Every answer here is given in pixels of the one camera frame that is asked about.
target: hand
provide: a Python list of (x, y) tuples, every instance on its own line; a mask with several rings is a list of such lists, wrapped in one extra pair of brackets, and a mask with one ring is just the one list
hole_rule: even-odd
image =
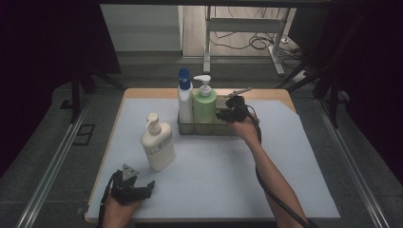
[(228, 123), (228, 125), (233, 127), (237, 135), (247, 144), (259, 141), (258, 132), (256, 131), (256, 128), (249, 117), (247, 117), (242, 122)]
[(121, 205), (110, 195), (106, 199), (104, 228), (124, 228), (129, 222), (134, 211), (142, 202), (134, 201), (128, 205)]

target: bottle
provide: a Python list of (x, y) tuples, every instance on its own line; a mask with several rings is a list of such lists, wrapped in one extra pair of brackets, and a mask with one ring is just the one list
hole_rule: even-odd
[(156, 113), (147, 116), (147, 130), (141, 143), (148, 162), (154, 171), (161, 171), (175, 160), (172, 128), (169, 123), (159, 122)]
[(212, 124), (216, 118), (217, 92), (208, 85), (211, 80), (209, 75), (196, 76), (194, 79), (202, 81), (203, 85), (194, 94), (193, 121), (196, 124)]
[(179, 71), (179, 122), (181, 124), (193, 123), (193, 85), (189, 80), (189, 70), (182, 68)]

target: white table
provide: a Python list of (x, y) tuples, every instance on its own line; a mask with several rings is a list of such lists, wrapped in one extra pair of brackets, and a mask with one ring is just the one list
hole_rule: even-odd
[[(233, 90), (217, 91), (228, 94)], [(256, 89), (244, 95), (259, 115), (264, 148), (294, 188), (306, 216), (339, 218), (288, 93)], [(244, 142), (238, 137), (180, 136), (175, 96), (176, 89), (129, 89), (125, 93), (86, 219), (97, 221), (107, 181), (123, 163), (140, 171), (136, 187), (156, 181), (151, 199), (133, 215), (135, 221), (273, 219)], [(161, 172), (151, 170), (140, 144), (149, 112), (158, 113), (160, 121), (173, 128), (177, 157)]]

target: green soap bottle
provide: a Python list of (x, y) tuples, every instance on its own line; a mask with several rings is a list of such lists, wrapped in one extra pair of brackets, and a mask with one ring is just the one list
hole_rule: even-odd
[(209, 75), (196, 76), (194, 79), (202, 81), (203, 86), (196, 90), (193, 97), (193, 121), (196, 124), (212, 124), (216, 118), (217, 92), (208, 85), (211, 80)]

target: pump dispenser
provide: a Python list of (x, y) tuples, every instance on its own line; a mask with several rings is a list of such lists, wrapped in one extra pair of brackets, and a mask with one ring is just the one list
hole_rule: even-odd
[(159, 122), (156, 113), (147, 116), (147, 130), (141, 143), (148, 162), (154, 171), (161, 171), (175, 160), (172, 128), (169, 123)]
[(211, 80), (210, 75), (200, 75), (194, 79), (203, 83), (194, 94), (194, 122), (196, 124), (212, 124), (216, 117), (217, 92), (208, 85)]

